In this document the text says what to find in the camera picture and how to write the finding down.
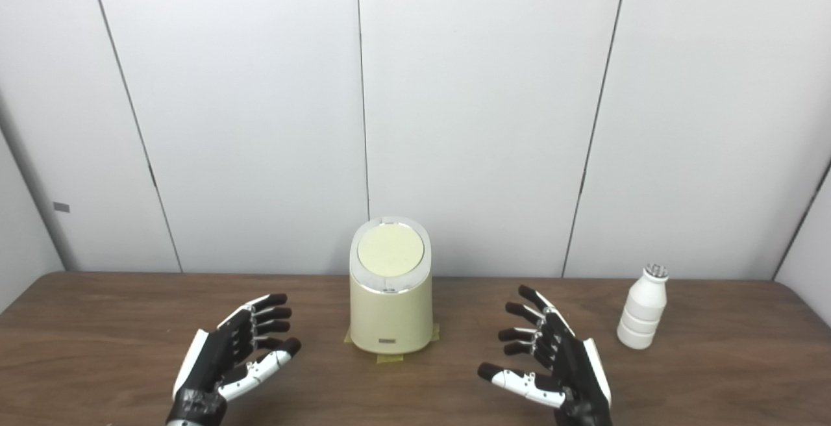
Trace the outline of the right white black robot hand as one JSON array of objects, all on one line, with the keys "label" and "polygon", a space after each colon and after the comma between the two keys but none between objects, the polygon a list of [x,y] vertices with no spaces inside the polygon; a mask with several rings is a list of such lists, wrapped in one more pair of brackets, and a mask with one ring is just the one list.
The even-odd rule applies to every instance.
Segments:
[{"label": "right white black robot hand", "polygon": [[522,284],[517,293],[532,303],[507,302],[505,310],[531,323],[531,328],[499,331],[505,355],[526,354],[544,373],[481,363],[481,379],[553,411],[558,425],[611,425],[612,394],[599,350],[592,338],[574,334],[563,314],[543,294]]}]

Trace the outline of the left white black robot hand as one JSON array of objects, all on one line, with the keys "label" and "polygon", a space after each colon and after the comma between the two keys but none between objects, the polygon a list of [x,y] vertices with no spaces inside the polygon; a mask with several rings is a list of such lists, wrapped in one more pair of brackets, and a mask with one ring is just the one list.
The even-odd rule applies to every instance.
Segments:
[{"label": "left white black robot hand", "polygon": [[219,425],[229,403],[276,375],[302,349],[279,340],[293,314],[285,294],[243,303],[213,331],[199,329],[179,367],[167,425]]}]

